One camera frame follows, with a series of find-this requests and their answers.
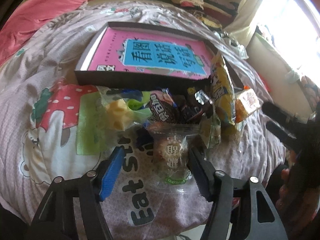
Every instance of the pink bedsheet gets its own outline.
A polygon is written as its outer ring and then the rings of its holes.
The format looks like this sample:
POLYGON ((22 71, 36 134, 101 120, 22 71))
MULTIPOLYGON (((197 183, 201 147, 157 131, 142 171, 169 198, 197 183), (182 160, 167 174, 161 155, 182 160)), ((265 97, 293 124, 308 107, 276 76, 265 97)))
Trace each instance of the pink bedsheet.
POLYGON ((87 0, 27 0, 0 30, 0 66, 53 18, 76 10, 87 0))

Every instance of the bed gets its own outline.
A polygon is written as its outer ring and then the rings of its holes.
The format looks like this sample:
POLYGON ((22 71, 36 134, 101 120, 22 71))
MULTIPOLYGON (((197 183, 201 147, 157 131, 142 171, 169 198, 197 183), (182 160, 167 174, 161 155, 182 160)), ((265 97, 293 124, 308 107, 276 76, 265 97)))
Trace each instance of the bed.
MULTIPOLYGON (((94 0, 55 17, 0 67, 0 195, 27 223, 55 176, 79 177, 104 158, 103 154, 75 154, 80 100, 76 93, 96 88, 78 86, 73 70, 91 38, 109 21, 163 25, 201 35, 222 51, 243 84, 253 88, 262 101, 272 100, 250 65, 199 20, 170 4, 94 0), (42 118, 45 125, 37 122, 42 118)), ((255 112, 247 120, 239 145, 224 141, 212 149, 210 161, 215 168, 234 178, 256 176, 266 184, 272 171, 285 160, 284 146, 265 128, 268 120, 260 110, 255 112)), ((134 142, 125 139, 118 144, 131 147, 127 158, 135 157, 138 164, 137 169, 121 170, 111 196, 101 204, 115 239, 160 239, 206 221, 211 204, 201 197, 195 183, 188 194, 162 194, 150 189, 146 184, 152 159, 148 149, 136 149, 134 142), (127 190, 129 184, 135 186, 127 190), (137 196, 143 199, 142 208, 134 204, 137 196)), ((75 211, 77 228, 83 233, 77 200, 75 211)))

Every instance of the black letter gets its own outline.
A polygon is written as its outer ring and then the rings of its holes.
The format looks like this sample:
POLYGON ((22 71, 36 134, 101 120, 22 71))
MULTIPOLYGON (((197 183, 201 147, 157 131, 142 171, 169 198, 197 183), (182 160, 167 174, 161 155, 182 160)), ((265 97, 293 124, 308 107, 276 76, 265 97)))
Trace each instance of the black letter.
POLYGON ((120 147, 124 150, 124 156, 126 156, 127 153, 133 153, 131 146, 129 146, 127 149, 123 145, 120 147))
POLYGON ((127 158, 124 158, 124 162, 122 165, 122 168, 124 171, 129 172, 132 170, 132 166, 134 166, 134 170, 137 171, 138 170, 138 161, 135 157, 131 156, 128 160, 128 165, 126 165, 127 162, 127 158))
POLYGON ((138 180, 138 183, 134 183, 133 180, 129 180, 128 185, 122 187, 122 191, 131 191, 131 193, 136 193, 139 188, 143 188, 143 182, 141 179, 138 180))
POLYGON ((130 143, 131 140, 129 138, 126 138, 126 137, 121 137, 120 140, 118 141, 118 144, 128 144, 130 143))
POLYGON ((147 213, 148 213, 148 216, 145 215, 143 210, 140 210, 139 211, 140 218, 138 218, 136 213, 134 211, 131 211, 131 218, 132 218, 133 224, 135 226, 140 226, 140 225, 151 222, 155 218, 155 215, 153 214, 151 208, 147 208, 147 213))
POLYGON ((147 199, 147 193, 145 192, 142 192, 142 193, 139 193, 139 194, 136 194, 136 195, 133 195, 132 196, 132 204, 134 205, 134 207, 136 209, 139 209, 140 206, 142 207, 146 207, 149 205, 149 200, 147 199))

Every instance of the chocolate wrapper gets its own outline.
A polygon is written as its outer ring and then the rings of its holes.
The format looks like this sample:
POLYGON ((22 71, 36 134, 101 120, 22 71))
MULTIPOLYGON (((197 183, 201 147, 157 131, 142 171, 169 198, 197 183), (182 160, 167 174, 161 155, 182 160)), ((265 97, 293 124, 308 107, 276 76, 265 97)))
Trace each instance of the chocolate wrapper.
POLYGON ((201 116, 203 114, 203 110, 198 106, 188 106, 184 105, 181 108, 181 123, 186 124, 198 124, 201 120, 201 116))
POLYGON ((234 125, 236 119, 235 93, 224 59, 218 53, 212 59, 211 95, 221 122, 234 125))
POLYGON ((152 112, 149 119, 151 122, 177 123, 179 120, 178 108, 171 95, 166 91, 151 91, 147 107, 152 112))
POLYGON ((236 93, 236 123, 248 118, 260 107, 259 99, 253 89, 236 93))

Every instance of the window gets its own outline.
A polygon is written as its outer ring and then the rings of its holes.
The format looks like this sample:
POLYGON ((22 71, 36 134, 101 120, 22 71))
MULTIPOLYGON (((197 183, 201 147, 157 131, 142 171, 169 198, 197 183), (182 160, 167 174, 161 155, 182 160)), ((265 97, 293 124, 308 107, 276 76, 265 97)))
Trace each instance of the window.
POLYGON ((320 40, 294 0, 263 0, 256 18, 266 26, 281 57, 320 87, 320 40))

